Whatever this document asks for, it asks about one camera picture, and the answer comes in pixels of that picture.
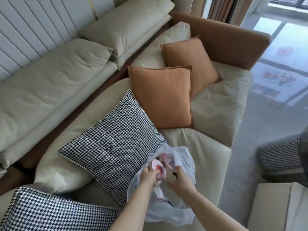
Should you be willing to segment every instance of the pink object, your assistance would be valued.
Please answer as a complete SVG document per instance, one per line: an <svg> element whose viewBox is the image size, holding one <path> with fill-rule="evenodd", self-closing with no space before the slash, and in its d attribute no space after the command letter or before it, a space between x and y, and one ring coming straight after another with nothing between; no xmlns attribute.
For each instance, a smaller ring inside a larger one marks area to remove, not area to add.
<svg viewBox="0 0 308 231"><path fill-rule="evenodd" d="M157 159L154 159L150 162L150 169L151 170L155 170L155 169L158 169L160 171L160 174L157 176L157 179L159 181L163 180L166 178L166 171L165 171L165 168L163 166L163 164L157 160Z"/></svg>

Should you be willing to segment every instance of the white paneled wall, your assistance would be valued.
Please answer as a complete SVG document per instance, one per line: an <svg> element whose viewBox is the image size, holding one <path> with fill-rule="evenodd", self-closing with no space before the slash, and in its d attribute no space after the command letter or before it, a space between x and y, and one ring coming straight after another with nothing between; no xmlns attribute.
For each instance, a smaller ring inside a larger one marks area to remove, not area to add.
<svg viewBox="0 0 308 231"><path fill-rule="evenodd" d="M103 15L113 0L94 0ZM94 22L89 0L0 0L0 82Z"/></svg>

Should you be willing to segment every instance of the white plastic bag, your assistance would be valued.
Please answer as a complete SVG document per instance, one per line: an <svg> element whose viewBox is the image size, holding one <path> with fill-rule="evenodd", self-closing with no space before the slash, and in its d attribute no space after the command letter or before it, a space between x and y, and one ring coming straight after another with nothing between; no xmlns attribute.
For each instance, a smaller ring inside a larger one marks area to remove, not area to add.
<svg viewBox="0 0 308 231"><path fill-rule="evenodd" d="M173 154L174 163L176 166L181 166L185 173L191 178L192 182L196 184L195 178L195 163L187 149L187 147L170 147L163 144L154 154L148 157L147 163L141 167L135 177L131 180L127 190L127 201L129 201L133 192L140 183L140 174L144 167L162 153ZM166 200L158 201L154 192L150 197L148 211L145 217L146 222L168 222L176 226L191 224L195 214L189 206L184 204L183 200L176 196L176 194L167 188L166 182L162 181L161 189L165 195L168 196L169 202Z"/></svg>

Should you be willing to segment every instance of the floor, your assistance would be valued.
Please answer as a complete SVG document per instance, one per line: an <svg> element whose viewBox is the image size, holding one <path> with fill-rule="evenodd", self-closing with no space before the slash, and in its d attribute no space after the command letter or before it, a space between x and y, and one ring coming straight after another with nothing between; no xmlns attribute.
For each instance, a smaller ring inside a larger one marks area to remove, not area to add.
<svg viewBox="0 0 308 231"><path fill-rule="evenodd" d="M308 125L308 22L264 13L248 15L242 27L272 35L251 70L254 81L218 205L246 226L257 184L266 183L257 147Z"/></svg>

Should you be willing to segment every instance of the black and white pillow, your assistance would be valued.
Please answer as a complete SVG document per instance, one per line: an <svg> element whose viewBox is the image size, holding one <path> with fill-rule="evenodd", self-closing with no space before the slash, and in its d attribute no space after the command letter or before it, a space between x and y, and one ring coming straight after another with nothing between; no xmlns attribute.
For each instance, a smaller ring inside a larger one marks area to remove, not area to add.
<svg viewBox="0 0 308 231"><path fill-rule="evenodd" d="M163 143L167 140L128 90L113 110L58 153L89 171L123 207L129 182Z"/></svg>
<svg viewBox="0 0 308 231"><path fill-rule="evenodd" d="M121 211L19 187L0 230L108 230Z"/></svg>

